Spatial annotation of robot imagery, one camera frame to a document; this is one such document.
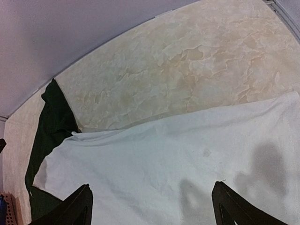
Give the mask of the white and green raglan shirt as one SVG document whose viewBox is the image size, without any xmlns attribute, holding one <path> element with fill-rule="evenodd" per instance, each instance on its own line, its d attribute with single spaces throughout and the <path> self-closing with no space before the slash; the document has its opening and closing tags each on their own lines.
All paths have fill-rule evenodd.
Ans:
<svg viewBox="0 0 300 225">
<path fill-rule="evenodd" d="M 73 133 L 45 157 L 33 184 L 61 200 L 89 184 L 94 225 L 213 225 L 216 181 L 299 224 L 297 92 L 127 129 Z"/>
</svg>

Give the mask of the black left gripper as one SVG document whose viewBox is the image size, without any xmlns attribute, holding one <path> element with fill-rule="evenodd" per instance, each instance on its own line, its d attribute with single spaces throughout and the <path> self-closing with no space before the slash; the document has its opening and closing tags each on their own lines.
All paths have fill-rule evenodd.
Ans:
<svg viewBox="0 0 300 225">
<path fill-rule="evenodd" d="M 0 153 L 3 151 L 5 146 L 6 146 L 6 141 L 3 138 L 1 138 L 0 139 Z"/>
</svg>

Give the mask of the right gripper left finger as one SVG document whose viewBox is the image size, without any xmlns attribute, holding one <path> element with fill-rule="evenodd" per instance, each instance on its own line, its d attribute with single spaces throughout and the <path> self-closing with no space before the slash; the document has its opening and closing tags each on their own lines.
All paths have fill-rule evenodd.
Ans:
<svg viewBox="0 0 300 225">
<path fill-rule="evenodd" d="M 32 225 L 90 225 L 93 194 L 88 184 L 81 185 L 55 209 Z"/>
</svg>

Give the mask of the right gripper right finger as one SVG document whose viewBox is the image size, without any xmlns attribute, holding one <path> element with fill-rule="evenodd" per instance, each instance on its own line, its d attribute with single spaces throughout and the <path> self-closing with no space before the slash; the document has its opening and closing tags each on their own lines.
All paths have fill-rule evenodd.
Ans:
<svg viewBox="0 0 300 225">
<path fill-rule="evenodd" d="M 217 181 L 211 193 L 217 225 L 288 225 L 286 189 L 274 181 L 254 180 L 233 189 Z"/>
</svg>

